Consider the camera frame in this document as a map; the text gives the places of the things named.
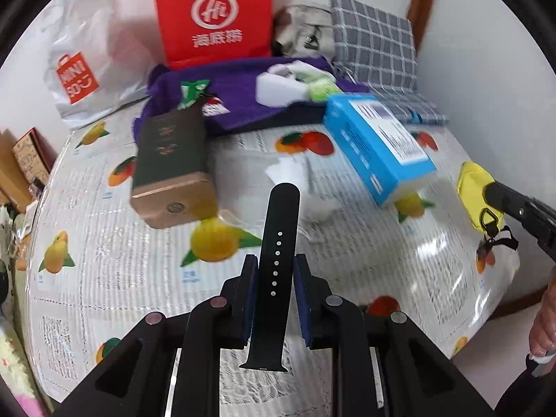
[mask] gray plaid fabric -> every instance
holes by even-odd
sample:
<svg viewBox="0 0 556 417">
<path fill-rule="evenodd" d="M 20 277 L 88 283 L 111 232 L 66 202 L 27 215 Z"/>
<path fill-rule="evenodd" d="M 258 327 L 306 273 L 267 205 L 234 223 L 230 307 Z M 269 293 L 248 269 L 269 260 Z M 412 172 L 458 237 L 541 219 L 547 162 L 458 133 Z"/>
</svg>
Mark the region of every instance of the gray plaid fabric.
<svg viewBox="0 0 556 417">
<path fill-rule="evenodd" d="M 411 24 L 356 0 L 330 0 L 336 66 L 347 70 L 402 122 L 443 123 L 444 114 L 416 92 Z"/>
</svg>

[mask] human hand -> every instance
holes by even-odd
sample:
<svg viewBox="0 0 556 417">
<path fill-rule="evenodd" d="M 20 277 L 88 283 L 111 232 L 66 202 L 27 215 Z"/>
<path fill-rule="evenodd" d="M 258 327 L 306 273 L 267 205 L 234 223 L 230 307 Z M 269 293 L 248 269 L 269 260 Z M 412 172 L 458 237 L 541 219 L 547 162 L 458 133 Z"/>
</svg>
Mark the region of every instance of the human hand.
<svg viewBox="0 0 556 417">
<path fill-rule="evenodd" d="M 556 270 L 547 291 L 544 292 L 540 309 L 529 333 L 529 349 L 535 356 L 546 356 L 548 351 L 556 350 Z"/>
</svg>

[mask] white circular logo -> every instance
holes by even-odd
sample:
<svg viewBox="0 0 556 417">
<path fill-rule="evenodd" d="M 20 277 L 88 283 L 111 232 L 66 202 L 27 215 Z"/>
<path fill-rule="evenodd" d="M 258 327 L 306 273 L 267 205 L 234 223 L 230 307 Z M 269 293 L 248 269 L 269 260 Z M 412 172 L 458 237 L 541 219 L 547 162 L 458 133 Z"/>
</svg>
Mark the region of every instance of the white circular logo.
<svg viewBox="0 0 556 417">
<path fill-rule="evenodd" d="M 191 18 L 203 28 L 218 30 L 231 24 L 238 11 L 237 0 L 195 0 Z"/>
</svg>

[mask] fruit-patterned tablecloth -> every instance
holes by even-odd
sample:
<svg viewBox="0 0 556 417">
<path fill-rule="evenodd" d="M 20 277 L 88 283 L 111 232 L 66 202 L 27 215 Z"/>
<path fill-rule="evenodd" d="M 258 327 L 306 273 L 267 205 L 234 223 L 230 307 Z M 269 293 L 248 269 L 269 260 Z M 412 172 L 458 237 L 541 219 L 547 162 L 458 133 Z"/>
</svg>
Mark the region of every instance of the fruit-patterned tablecloth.
<svg viewBox="0 0 556 417">
<path fill-rule="evenodd" d="M 259 254 L 272 188 L 263 171 L 279 153 L 305 162 L 310 192 L 339 207 L 327 221 L 300 223 L 296 250 L 307 255 L 312 273 L 371 313 L 402 309 L 447 356 L 486 321 L 519 267 L 516 252 L 504 246 L 477 259 L 483 235 L 455 192 L 469 157 L 448 129 L 433 125 L 408 128 L 436 165 L 436 178 L 384 209 L 322 125 L 214 139 L 209 149 L 222 219 L 152 229 L 129 205 L 131 122 L 141 107 L 69 137 L 35 220 L 26 347 L 37 380 L 56 400 L 145 314 L 190 311 L 240 273 L 247 253 Z M 239 369 L 246 355 L 222 352 L 221 415 L 325 415 L 330 353 L 305 348 L 293 298 L 288 373 Z"/>
</svg>

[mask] black watch strap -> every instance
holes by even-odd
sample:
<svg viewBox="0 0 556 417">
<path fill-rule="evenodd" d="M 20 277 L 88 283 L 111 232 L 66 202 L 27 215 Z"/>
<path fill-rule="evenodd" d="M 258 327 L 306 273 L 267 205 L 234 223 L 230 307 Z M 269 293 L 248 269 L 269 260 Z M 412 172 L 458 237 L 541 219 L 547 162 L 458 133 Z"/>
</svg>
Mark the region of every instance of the black watch strap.
<svg viewBox="0 0 556 417">
<path fill-rule="evenodd" d="M 287 371 L 282 366 L 282 349 L 290 309 L 298 216 L 299 190 L 290 183 L 276 185 L 266 213 L 251 346 L 243 368 Z"/>
</svg>

